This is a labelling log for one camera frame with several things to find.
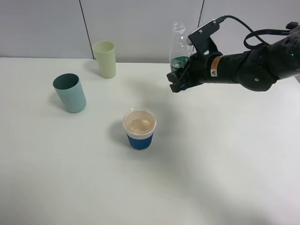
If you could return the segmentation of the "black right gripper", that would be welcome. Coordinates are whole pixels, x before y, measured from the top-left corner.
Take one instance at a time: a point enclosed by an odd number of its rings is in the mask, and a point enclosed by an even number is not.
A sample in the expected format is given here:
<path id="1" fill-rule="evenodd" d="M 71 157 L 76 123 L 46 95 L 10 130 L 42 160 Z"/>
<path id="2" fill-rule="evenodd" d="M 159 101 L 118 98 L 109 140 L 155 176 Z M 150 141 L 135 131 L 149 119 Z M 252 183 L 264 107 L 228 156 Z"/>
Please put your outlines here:
<path id="1" fill-rule="evenodd" d="M 213 52 L 207 55 L 193 54 L 185 67 L 178 68 L 168 73 L 167 79 L 173 93 L 179 93 L 186 89 L 212 83 L 210 68 L 213 60 L 223 56 L 221 52 Z"/>

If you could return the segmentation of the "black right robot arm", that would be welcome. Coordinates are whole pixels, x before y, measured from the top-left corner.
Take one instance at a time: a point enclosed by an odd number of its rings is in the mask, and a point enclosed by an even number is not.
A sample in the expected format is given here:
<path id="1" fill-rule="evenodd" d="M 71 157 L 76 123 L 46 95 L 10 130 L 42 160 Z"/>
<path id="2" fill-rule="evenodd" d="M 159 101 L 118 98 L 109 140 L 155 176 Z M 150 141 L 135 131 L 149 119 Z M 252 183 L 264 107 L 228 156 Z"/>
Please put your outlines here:
<path id="1" fill-rule="evenodd" d="M 216 21 L 193 31 L 188 40 L 196 49 L 183 68 L 167 74 L 172 92 L 204 83 L 240 84 L 248 90 L 267 91 L 278 80 L 300 73 L 300 26 L 291 22 L 275 33 L 285 38 L 271 45 L 259 44 L 243 53 L 223 55 L 211 35 Z"/>

